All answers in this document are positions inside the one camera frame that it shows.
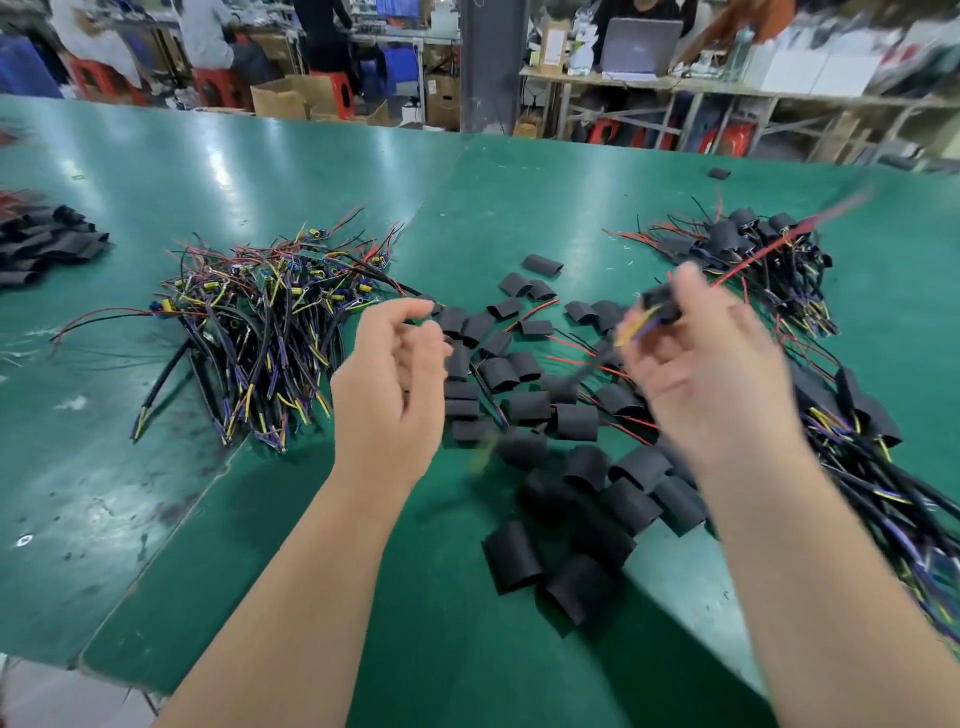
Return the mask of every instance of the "forearm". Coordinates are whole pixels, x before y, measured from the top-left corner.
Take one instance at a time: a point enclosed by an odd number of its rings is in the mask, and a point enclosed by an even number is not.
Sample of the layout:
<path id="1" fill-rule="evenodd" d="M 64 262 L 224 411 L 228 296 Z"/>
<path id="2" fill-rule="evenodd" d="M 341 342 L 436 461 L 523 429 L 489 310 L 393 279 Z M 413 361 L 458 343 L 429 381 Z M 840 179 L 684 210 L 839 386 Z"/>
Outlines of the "forearm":
<path id="1" fill-rule="evenodd" d="M 164 708 L 158 728 L 340 726 L 396 509 L 331 476 Z"/>
<path id="2" fill-rule="evenodd" d="M 782 725 L 960 724 L 960 669 L 812 453 L 696 474 Z"/>

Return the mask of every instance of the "wire bundle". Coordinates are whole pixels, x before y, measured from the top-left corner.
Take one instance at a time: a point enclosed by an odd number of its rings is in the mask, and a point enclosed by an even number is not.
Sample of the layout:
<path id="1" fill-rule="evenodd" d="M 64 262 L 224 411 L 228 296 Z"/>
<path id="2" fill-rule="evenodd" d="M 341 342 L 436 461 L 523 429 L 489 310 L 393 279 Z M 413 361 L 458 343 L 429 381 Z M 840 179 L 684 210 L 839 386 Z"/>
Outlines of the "wire bundle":
<path id="1" fill-rule="evenodd" d="M 617 235 L 644 243 L 678 265 L 693 260 L 716 277 L 714 285 L 727 283 L 748 303 L 753 296 L 773 319 L 810 337 L 830 336 L 839 328 L 830 318 L 823 282 L 833 260 L 815 227 L 859 202 L 848 200 L 798 223 L 786 213 L 759 217 L 748 207 L 723 217 L 721 201 L 713 217 L 700 207 L 701 219 L 668 215 L 667 223 L 647 231 L 637 221 L 637 232 Z"/>
<path id="2" fill-rule="evenodd" d="M 314 403 L 329 419 L 324 392 L 329 377 L 346 359 L 343 336 L 349 316 L 376 303 L 378 289 L 417 295 L 386 274 L 394 225 L 383 241 L 364 232 L 334 243 L 331 231 L 301 231 L 269 248 L 237 247 L 233 255 L 200 241 L 180 255 L 180 274 L 162 283 L 167 297 L 150 310 L 90 318 L 86 314 L 62 330 L 127 316 L 177 319 L 185 340 L 143 401 L 133 424 L 136 442 L 150 409 L 177 364 L 188 359 L 206 412 L 224 445 L 251 433 L 284 452 L 291 435 L 312 424 Z"/>
<path id="3" fill-rule="evenodd" d="M 863 395 L 852 371 L 835 376 L 803 366 L 791 374 L 807 441 L 927 618 L 960 657 L 960 539 L 942 517 L 960 521 L 960 505 L 898 467 L 891 449 L 900 431 L 876 399 Z"/>

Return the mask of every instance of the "green table surface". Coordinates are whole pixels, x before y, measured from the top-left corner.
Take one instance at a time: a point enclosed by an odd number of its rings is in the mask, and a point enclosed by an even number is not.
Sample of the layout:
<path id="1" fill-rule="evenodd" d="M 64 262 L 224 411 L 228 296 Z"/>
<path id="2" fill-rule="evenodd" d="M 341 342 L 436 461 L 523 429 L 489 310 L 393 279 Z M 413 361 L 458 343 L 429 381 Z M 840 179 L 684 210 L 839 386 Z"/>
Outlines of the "green table surface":
<path id="1" fill-rule="evenodd" d="M 407 228 L 392 273 L 478 310 L 528 253 L 564 261 L 565 301 L 628 302 L 662 279 L 652 252 L 603 232 L 668 212 L 752 206 L 795 217 L 861 187 L 871 202 L 827 225 L 836 268 L 831 349 L 906 434 L 898 462 L 960 496 L 951 475 L 960 389 L 956 179 L 887 169 L 720 160 L 494 136 L 277 122 L 0 97 L 24 142 L 0 150 L 7 188 L 67 203 L 116 243 L 0 301 L 0 651 L 171 692 L 276 552 L 332 460 L 332 428 L 278 457 L 226 451 L 186 372 L 143 441 L 133 415 L 178 343 L 131 319 L 47 332 L 101 306 L 146 305 L 193 232 L 263 245 L 365 206 L 355 231 Z M 562 307 L 546 318 L 572 327 Z M 550 343 L 538 351 L 569 357 Z M 547 371 L 564 365 L 546 362 Z M 616 456 L 633 441 L 605 428 Z M 467 475 L 444 448 L 384 557 L 350 724 L 772 725 L 720 544 L 658 523 L 638 540 L 612 613 L 569 632 L 534 591 L 497 596 L 481 540 L 516 513 L 517 473 Z M 33 535 L 26 545 L 17 540 Z"/>

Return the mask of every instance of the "cardboard box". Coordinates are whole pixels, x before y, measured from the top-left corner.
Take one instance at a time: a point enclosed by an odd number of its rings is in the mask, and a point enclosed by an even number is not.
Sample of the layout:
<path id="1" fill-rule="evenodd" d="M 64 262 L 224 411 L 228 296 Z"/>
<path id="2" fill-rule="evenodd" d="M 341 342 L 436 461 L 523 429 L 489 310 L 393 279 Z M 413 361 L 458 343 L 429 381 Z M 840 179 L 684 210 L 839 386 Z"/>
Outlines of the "cardboard box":
<path id="1" fill-rule="evenodd" d="M 251 88 L 253 110 L 257 116 L 302 121 L 312 109 L 336 114 L 333 84 L 325 76 L 287 76 L 279 81 Z"/>
<path id="2" fill-rule="evenodd" d="M 426 123 L 449 132 L 460 131 L 460 79 L 426 76 Z"/>
<path id="3" fill-rule="evenodd" d="M 821 96 L 862 96 L 882 60 L 882 56 L 831 53 L 810 93 Z"/>
<path id="4" fill-rule="evenodd" d="M 543 73 L 563 75 L 569 36 L 569 20 L 547 20 L 543 23 L 543 40 L 540 44 L 540 70 Z"/>
<path id="5" fill-rule="evenodd" d="M 341 119 L 337 115 L 336 106 L 334 106 L 333 113 L 330 113 L 329 106 L 318 104 L 310 110 L 310 120 L 340 124 L 363 124 L 367 127 L 392 127 L 394 125 L 390 119 L 390 110 L 387 109 L 386 101 L 370 113 L 358 113 L 350 119 Z"/>
<path id="6" fill-rule="evenodd" d="M 822 51 L 779 50 L 766 45 L 750 49 L 743 84 L 761 91 L 812 93 L 827 62 Z"/>
<path id="7" fill-rule="evenodd" d="M 540 114 L 523 114 L 514 126 L 514 136 L 526 139 L 542 139 L 543 117 Z"/>

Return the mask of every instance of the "floor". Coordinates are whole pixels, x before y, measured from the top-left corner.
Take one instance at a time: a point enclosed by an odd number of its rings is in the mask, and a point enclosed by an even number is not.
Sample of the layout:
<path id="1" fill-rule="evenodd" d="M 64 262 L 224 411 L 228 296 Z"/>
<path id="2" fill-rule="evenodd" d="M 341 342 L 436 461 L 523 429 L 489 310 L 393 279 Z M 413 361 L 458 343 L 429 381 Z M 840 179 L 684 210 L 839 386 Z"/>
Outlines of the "floor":
<path id="1" fill-rule="evenodd" d="M 147 728 L 156 699 L 67 671 L 0 655 L 5 728 Z"/>

